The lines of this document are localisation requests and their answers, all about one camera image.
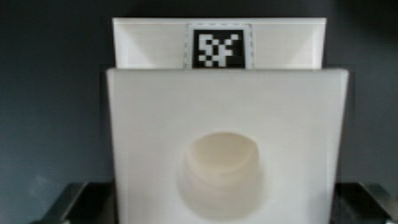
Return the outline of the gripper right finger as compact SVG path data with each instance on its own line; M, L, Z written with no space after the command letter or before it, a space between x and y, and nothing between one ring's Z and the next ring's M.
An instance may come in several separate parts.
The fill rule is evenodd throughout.
M380 184L336 184L332 224L398 224L398 197Z

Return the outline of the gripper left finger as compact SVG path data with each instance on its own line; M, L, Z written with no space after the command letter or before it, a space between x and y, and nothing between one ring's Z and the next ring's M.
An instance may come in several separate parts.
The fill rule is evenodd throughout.
M115 224L114 184L71 183L42 217L28 224Z

